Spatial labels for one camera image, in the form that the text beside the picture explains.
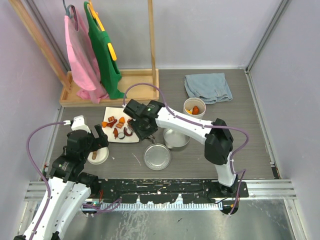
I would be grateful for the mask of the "metal tongs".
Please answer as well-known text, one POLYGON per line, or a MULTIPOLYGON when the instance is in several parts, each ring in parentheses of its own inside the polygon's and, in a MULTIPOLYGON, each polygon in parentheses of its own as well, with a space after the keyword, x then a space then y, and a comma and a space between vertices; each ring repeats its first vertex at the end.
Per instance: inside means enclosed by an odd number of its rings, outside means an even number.
MULTIPOLYGON (((128 126, 131 128, 131 130, 134 132, 133 128, 132 128, 132 120, 134 119, 130 119, 128 121, 128 126)), ((155 137, 153 135, 151 135, 149 138, 146 138, 145 140, 149 140, 151 141, 153 144, 155 143, 155 137)))

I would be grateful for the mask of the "round metal tin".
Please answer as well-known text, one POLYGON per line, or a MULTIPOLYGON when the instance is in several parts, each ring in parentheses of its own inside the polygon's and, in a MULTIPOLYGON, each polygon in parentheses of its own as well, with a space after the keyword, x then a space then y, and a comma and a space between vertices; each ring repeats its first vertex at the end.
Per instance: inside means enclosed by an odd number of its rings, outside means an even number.
POLYGON ((176 130, 165 128, 163 131, 165 145, 173 151, 184 150, 190 142, 190 137, 176 130))

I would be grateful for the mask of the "white cylindrical container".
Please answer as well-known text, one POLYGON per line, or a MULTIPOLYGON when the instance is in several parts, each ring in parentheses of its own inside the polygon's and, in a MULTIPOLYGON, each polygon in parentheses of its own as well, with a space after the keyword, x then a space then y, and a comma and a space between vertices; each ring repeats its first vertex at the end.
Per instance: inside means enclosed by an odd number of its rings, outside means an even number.
POLYGON ((191 97, 184 102, 182 110, 183 110, 183 113, 187 116, 194 117, 197 119, 202 119, 203 116, 205 115, 207 107, 201 99, 196 97, 191 97), (192 110, 194 106, 197 106, 199 108, 199 114, 193 115, 186 112, 186 110, 192 110))

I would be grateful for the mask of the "blue cloth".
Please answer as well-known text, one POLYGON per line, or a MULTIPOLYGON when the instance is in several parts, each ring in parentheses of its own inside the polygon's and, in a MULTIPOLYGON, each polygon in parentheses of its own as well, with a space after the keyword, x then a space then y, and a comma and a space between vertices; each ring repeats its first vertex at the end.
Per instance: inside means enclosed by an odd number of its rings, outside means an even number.
POLYGON ((199 98, 206 105, 233 100, 224 73, 185 75, 184 87, 189 98, 199 98))

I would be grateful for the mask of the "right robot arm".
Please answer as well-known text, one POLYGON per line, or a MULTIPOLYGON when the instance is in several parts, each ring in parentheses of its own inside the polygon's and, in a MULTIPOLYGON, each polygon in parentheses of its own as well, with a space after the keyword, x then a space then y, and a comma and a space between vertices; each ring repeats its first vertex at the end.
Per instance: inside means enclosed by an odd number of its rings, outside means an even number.
POLYGON ((177 131, 204 145, 204 157, 215 166, 220 193, 231 197, 237 191, 238 176, 231 167, 234 139, 222 119, 197 119, 155 100, 145 105, 131 99, 123 106, 123 112, 132 118, 129 124, 140 140, 163 128, 177 131))

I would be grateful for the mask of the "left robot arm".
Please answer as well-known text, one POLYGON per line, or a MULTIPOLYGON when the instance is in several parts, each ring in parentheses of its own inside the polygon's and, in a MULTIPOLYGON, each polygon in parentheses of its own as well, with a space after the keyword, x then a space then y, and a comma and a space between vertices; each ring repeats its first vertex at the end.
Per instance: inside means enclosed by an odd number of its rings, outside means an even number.
POLYGON ((49 178, 40 177, 46 186, 45 195, 29 227, 16 240, 62 240, 71 221, 87 198, 100 193, 99 178, 83 171, 86 161, 105 162, 109 156, 108 137, 97 124, 95 137, 84 116, 65 120, 69 125, 63 153, 52 163, 49 178))

